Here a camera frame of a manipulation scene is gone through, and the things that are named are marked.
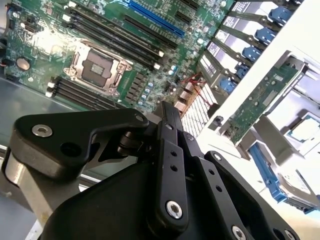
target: ram slot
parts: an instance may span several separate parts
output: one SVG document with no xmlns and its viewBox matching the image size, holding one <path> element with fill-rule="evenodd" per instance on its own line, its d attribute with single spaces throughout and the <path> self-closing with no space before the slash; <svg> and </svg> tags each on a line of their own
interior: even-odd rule
<svg viewBox="0 0 320 240">
<path fill-rule="evenodd" d="M 88 36 L 89 38 L 92 38 L 92 39 L 96 40 L 97 42 L 107 46 L 108 48 L 113 49 L 114 51 L 121 54 L 122 56 L 130 58 L 131 60 L 134 60 L 134 61 L 140 63 L 141 65 L 149 68 L 150 70 L 154 69 L 153 62 L 150 62 L 149 60 L 145 60 L 145 59 L 141 58 L 139 55 L 137 55 L 136 51 L 130 52 L 130 51 L 126 50 L 123 46 L 120 45 L 120 42 L 117 41 L 116 39 L 109 38 L 106 35 L 103 35 L 103 38 L 102 38 L 101 32 L 97 33 L 94 31 L 94 29 L 87 28 L 78 22 L 72 23 L 70 25 L 70 27 L 72 29 L 75 29 L 78 32 L 84 34 L 85 36 Z"/>
<path fill-rule="evenodd" d="M 113 23 L 107 18 L 102 17 L 101 15 L 97 15 L 93 11 L 71 7 L 68 8 L 68 12 L 74 16 L 79 16 L 83 19 L 86 19 L 91 24 L 98 26 L 99 28 L 103 29 L 106 32 L 109 32 L 119 39 L 122 39 L 123 41 L 133 45 L 135 48 L 146 52 L 146 54 L 153 56 L 155 59 L 159 59 L 163 56 L 163 52 L 159 48 L 146 43 L 146 41 L 142 40 L 142 38 L 139 38 L 134 34 L 129 34 L 127 31 L 124 31 L 121 26 Z"/>
<path fill-rule="evenodd" d="M 112 100 L 109 100 L 107 98 L 104 98 L 92 91 L 89 91 L 85 88 L 83 88 L 80 85 L 75 84 L 72 81 L 68 81 L 63 79 L 62 77 L 57 77 L 51 80 L 51 82 L 55 83 L 56 85 L 60 86 L 66 86 L 72 90 L 75 90 L 83 95 L 86 95 L 92 99 L 95 99 L 95 101 L 99 102 L 103 106 L 107 106 L 109 109 L 116 108 L 116 109 L 124 109 L 125 107 L 120 105 L 119 103 L 113 102 Z"/>
<path fill-rule="evenodd" d="M 88 29 L 91 29 L 92 31 L 96 32 L 97 34 L 101 35 L 104 38 L 107 38 L 116 44 L 122 46 L 123 48 L 127 49 L 128 51 L 135 53 L 139 55 L 141 58 L 144 58 L 148 61 L 156 62 L 158 58 L 155 58 L 155 56 L 149 55 L 145 51 L 142 51 L 141 49 L 136 48 L 136 46 L 130 44 L 129 42 L 118 38 L 117 36 L 113 35 L 112 33 L 105 31 L 103 28 L 97 27 L 95 25 L 92 25 L 91 22 L 85 21 L 80 17 L 76 18 L 76 23 L 80 24 Z"/>
<path fill-rule="evenodd" d="M 130 25 L 136 27 L 137 29 L 140 29 L 141 31 L 149 34 L 150 36 L 152 36 L 153 38 L 155 38 L 156 40 L 158 40 L 162 44 L 165 44 L 166 46 L 168 46 L 172 49 L 176 49 L 178 46 L 178 44 L 176 44 L 174 41 L 171 41 L 170 39 L 160 35 L 156 31 L 152 30 L 150 27 L 140 23 L 139 21 L 135 20 L 134 18 L 132 18 L 129 15 L 124 15 L 123 20 L 125 22 L 129 23 Z"/>
</svg>

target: motherboard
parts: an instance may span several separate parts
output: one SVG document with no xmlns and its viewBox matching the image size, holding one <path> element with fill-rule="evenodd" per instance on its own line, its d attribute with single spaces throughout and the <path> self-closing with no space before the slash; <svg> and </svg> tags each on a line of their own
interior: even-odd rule
<svg viewBox="0 0 320 240">
<path fill-rule="evenodd" d="M 150 113 L 181 98 L 233 2 L 13 0 L 5 74 L 79 110 Z"/>
</svg>

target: bolt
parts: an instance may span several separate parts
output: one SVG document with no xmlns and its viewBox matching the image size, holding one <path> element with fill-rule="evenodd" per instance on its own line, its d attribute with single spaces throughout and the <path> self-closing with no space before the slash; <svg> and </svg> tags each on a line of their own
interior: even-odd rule
<svg viewBox="0 0 320 240">
<path fill-rule="evenodd" d="M 221 157 L 218 155 L 218 154 L 213 154 L 213 157 L 218 160 L 218 161 L 221 161 Z"/>
<path fill-rule="evenodd" d="M 296 240 L 296 238 L 292 235 L 292 233 L 289 230 L 284 230 L 284 232 L 290 238 L 290 240 Z"/>
<path fill-rule="evenodd" d="M 143 121 L 144 121 L 144 118 L 143 118 L 142 116 L 140 116 L 140 115 L 135 115 L 135 118 L 136 118 L 137 120 L 139 120 L 140 122 L 143 122 Z"/>
<path fill-rule="evenodd" d="M 182 209 L 175 201 L 168 201 L 165 205 L 166 211 L 174 219 L 180 219 L 182 217 Z"/>
<path fill-rule="evenodd" d="M 244 232 L 237 226 L 232 227 L 232 233 L 237 240 L 246 240 L 246 235 Z"/>
<path fill-rule="evenodd" d="M 170 124 L 166 124 L 165 126 L 166 126 L 167 129 L 170 129 L 170 130 L 173 129 L 173 127 Z"/>
<path fill-rule="evenodd" d="M 52 135 L 53 132 L 49 126 L 38 124 L 33 126 L 32 133 L 41 138 L 48 138 Z"/>
<path fill-rule="evenodd" d="M 195 140 L 195 138 L 194 138 L 193 136 L 191 136 L 190 134 L 188 134 L 186 137 L 187 137 L 190 141 Z"/>
</svg>

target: silver metal bar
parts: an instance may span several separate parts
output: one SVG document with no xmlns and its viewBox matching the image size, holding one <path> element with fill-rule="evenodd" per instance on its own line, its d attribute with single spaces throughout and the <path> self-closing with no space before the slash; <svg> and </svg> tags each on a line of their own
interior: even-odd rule
<svg viewBox="0 0 320 240">
<path fill-rule="evenodd" d="M 219 29 L 228 33 L 228 34 L 231 34 L 232 36 L 235 36 L 238 39 L 241 39 L 242 41 L 245 41 L 246 43 L 248 43 L 258 49 L 261 49 L 262 51 L 264 51 L 267 48 L 265 45 L 263 45 L 262 43 L 255 40 L 254 36 L 248 35 L 242 31 L 233 29 L 233 28 L 228 27 L 226 25 L 221 25 Z"/>
<path fill-rule="evenodd" d="M 77 180 L 69 183 L 56 182 L 26 167 L 12 154 L 8 158 L 5 175 L 19 186 L 42 226 L 61 203 L 80 192 Z"/>
<path fill-rule="evenodd" d="M 221 48 L 226 54 L 228 54 L 231 58 L 233 58 L 234 60 L 237 60 L 239 62 L 244 63 L 245 65 L 247 65 L 248 67 L 252 67 L 253 63 L 247 59 L 245 59 L 241 53 L 239 52 L 235 52 L 231 47 L 229 47 L 228 45 L 224 44 L 222 41 L 220 41 L 219 39 L 213 37 L 211 39 L 211 41 L 217 45 L 219 48 Z"/>
<path fill-rule="evenodd" d="M 318 19 L 319 9 L 319 0 L 304 0 L 232 94 L 210 118 L 205 128 L 209 127 L 217 116 L 223 118 L 222 124 L 224 124 L 238 110 L 270 69 L 283 55 L 287 54 L 287 51 L 307 60 L 313 66 L 320 66 L 320 48 L 317 47 L 319 45 L 318 35 L 317 31 L 314 31 L 317 28 L 316 19 Z"/>
<path fill-rule="evenodd" d="M 273 31 L 280 31 L 281 28 L 275 24 L 273 24 L 271 21 L 268 20 L 267 16 L 262 16 L 254 13 L 242 13 L 238 11 L 230 11 L 228 13 L 228 17 L 233 17 L 233 18 L 238 18 L 238 19 L 243 19 L 247 21 L 253 21 L 257 22 L 260 25 L 269 28 Z"/>
</svg>

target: black metal bracket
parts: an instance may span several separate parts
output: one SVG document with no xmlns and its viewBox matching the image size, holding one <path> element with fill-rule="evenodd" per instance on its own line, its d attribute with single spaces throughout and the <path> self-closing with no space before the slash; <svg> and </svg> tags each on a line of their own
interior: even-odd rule
<svg viewBox="0 0 320 240">
<path fill-rule="evenodd" d="M 74 194 L 88 161 L 116 155 L 138 161 Z M 45 224 L 41 240 L 299 240 L 218 152 L 201 152 L 165 102 L 158 125 L 134 109 L 22 117 L 2 172 Z"/>
</svg>

